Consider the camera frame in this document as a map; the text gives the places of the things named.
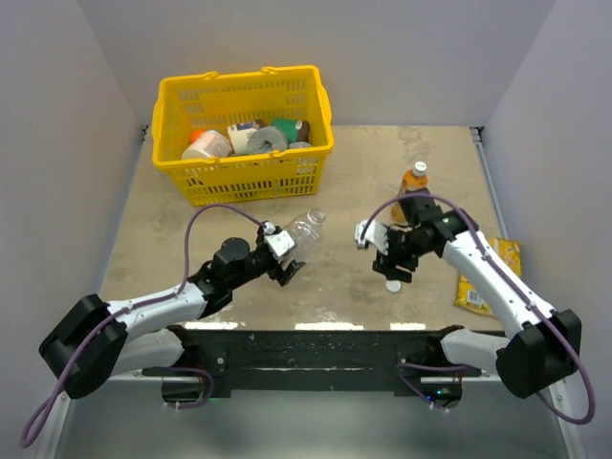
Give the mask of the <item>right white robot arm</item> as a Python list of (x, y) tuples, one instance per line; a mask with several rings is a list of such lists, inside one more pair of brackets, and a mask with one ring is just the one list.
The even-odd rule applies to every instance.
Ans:
[(395, 198), (407, 229), (374, 216), (357, 224), (355, 242), (373, 245), (375, 272), (408, 283), (421, 257), (436, 254), (475, 288), (502, 326), (500, 337), (460, 326), (447, 328), (426, 351), (428, 369), (439, 376), (465, 367), (497, 375), (517, 398), (526, 399), (580, 374), (592, 384), (579, 356), (581, 321), (570, 309), (558, 311), (508, 268), (469, 215), (423, 188)]

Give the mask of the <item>large white bottle cap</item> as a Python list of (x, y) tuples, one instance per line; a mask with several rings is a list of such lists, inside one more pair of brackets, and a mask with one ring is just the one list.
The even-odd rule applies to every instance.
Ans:
[(397, 293), (402, 288), (402, 282), (399, 281), (399, 280), (388, 280), (385, 283), (385, 287), (386, 287), (388, 292)]

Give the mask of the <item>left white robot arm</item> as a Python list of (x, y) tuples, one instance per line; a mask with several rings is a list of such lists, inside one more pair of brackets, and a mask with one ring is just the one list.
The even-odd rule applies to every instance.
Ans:
[(261, 229), (254, 247), (229, 238), (197, 273), (170, 289), (116, 301), (87, 295), (43, 339), (39, 354), (61, 390), (83, 398), (117, 371), (120, 356), (136, 339), (217, 313), (236, 289), (262, 275), (287, 285), (303, 267), (307, 246), (294, 229)]

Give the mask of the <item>clear plastic bottle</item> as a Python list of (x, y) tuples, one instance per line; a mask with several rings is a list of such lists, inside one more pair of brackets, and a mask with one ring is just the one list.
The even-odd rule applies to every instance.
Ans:
[(312, 208), (283, 227), (295, 242), (282, 264), (283, 268), (292, 261), (300, 263), (307, 260), (322, 237), (325, 220), (326, 214), (323, 210)]

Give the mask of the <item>orange drink bottle blue label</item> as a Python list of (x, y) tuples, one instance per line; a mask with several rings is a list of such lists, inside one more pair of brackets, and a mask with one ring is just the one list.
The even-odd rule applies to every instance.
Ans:
[[(404, 195), (407, 192), (414, 192), (414, 191), (418, 191), (424, 187), (427, 186), (427, 182), (428, 182), (428, 177), (427, 175), (422, 175), (422, 176), (417, 176), (414, 172), (413, 172), (413, 166), (407, 170), (407, 172), (404, 174), (401, 184), (400, 184), (400, 188), (399, 188), (399, 195)], [(403, 214), (403, 211), (400, 207), (400, 203), (397, 202), (395, 203), (390, 211), (390, 215), (391, 215), (391, 219), (394, 223), (396, 224), (400, 224), (400, 225), (405, 225), (406, 224), (406, 220)]]

